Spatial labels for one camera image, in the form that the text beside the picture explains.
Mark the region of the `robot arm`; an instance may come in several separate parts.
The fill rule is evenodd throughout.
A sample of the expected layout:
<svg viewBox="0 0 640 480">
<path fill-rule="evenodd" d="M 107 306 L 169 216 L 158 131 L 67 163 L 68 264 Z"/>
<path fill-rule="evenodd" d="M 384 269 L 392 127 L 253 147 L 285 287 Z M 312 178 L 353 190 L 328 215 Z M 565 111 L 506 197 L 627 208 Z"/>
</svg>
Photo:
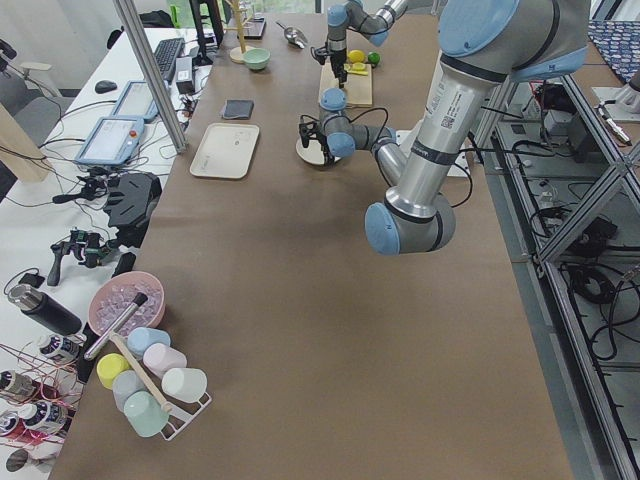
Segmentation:
<svg viewBox="0 0 640 480">
<path fill-rule="evenodd" d="M 455 231 L 441 186 L 486 95 L 506 79 L 550 79 L 578 70 L 587 53 L 587 1 L 448 1 L 439 18 L 443 75 L 408 153 L 388 127 L 359 125 L 345 112 L 342 88 L 322 93 L 319 117 L 301 121 L 304 146 L 315 139 L 327 164 L 368 150 L 390 182 L 365 214 L 366 237 L 382 255 L 428 252 Z"/>
<path fill-rule="evenodd" d="M 327 10 L 327 36 L 322 47 L 310 49 L 312 57 L 324 65 L 330 61 L 331 70 L 343 88 L 348 80 L 344 68 L 347 62 L 347 31 L 352 30 L 364 36 L 371 44 L 380 46 L 387 38 L 388 31 L 407 11 L 421 6 L 419 1 L 386 1 L 374 14 L 364 10 L 361 1 L 343 1 L 331 5 Z"/>
</svg>

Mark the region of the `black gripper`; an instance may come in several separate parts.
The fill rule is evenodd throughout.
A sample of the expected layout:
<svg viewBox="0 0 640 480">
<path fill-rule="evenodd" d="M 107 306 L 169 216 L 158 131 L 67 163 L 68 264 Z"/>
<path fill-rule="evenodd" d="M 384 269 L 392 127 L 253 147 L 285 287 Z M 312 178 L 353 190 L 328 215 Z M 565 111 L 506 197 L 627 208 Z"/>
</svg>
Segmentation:
<svg viewBox="0 0 640 480">
<path fill-rule="evenodd" d="M 319 119 L 311 117 L 307 114 L 301 114 L 298 124 L 299 138 L 303 148 L 308 148 L 311 141 L 316 141 L 320 145 L 320 149 L 324 155 L 324 164 L 333 165 L 335 157 L 331 154 Z"/>
<path fill-rule="evenodd" d="M 331 69 L 337 77 L 338 87 L 343 88 L 347 81 L 347 73 L 344 65 L 347 61 L 347 51 L 345 49 L 335 50 L 328 43 L 322 47 L 310 48 L 312 58 L 320 65 L 324 65 L 327 61 L 331 64 Z"/>
</svg>

